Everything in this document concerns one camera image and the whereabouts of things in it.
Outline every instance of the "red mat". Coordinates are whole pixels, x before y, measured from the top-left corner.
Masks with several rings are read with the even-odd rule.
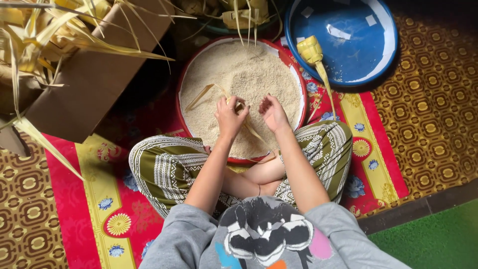
[[[306,72],[302,75],[312,111],[312,105],[325,90]],[[135,113],[105,119],[102,131],[109,137],[115,135],[113,142],[94,135],[82,145],[75,145],[48,137],[87,180],[81,182],[47,153],[71,269],[137,268],[151,241],[160,233],[163,220],[138,192],[125,148],[155,134],[185,136],[174,100],[171,87],[158,101]],[[372,95],[334,93],[334,104],[339,120],[350,126],[354,135],[349,180],[341,204],[360,216],[408,195]],[[331,117],[330,100],[325,94],[312,123]]]

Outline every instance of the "uncooked rice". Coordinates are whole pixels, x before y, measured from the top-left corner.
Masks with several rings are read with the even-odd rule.
[[[204,145],[214,148],[219,137],[219,125],[214,113],[216,103],[223,96],[218,87],[211,88],[190,111],[185,112],[193,99],[211,83],[223,86],[231,95],[242,97],[250,105],[251,126],[268,143],[278,147],[274,134],[258,112],[264,95],[276,96],[284,107],[291,126],[296,126],[300,113],[300,89],[289,68],[260,45],[247,47],[239,41],[222,43],[200,54],[189,66],[181,90],[181,109],[189,130],[201,137]],[[244,126],[241,128],[230,157],[253,158],[266,155],[268,148]]]

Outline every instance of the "green artificial grass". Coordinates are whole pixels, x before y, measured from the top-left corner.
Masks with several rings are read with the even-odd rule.
[[[478,200],[369,239],[413,269],[478,269]]]

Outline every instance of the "green patterned pants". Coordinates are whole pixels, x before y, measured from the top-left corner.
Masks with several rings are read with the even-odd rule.
[[[329,198],[339,202],[350,165],[350,129],[342,122],[321,121],[298,129],[295,137]],[[200,138],[157,135],[134,146],[130,167],[140,192],[166,218],[171,207],[184,202],[207,157]],[[274,196],[295,206],[287,175]],[[215,215],[238,202],[238,198],[221,193]]]

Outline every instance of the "gray sweatshirt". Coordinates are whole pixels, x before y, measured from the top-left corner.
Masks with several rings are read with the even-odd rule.
[[[219,219],[187,204],[171,209],[140,269],[406,269],[370,242],[345,208],[304,215],[282,200],[251,197]]]

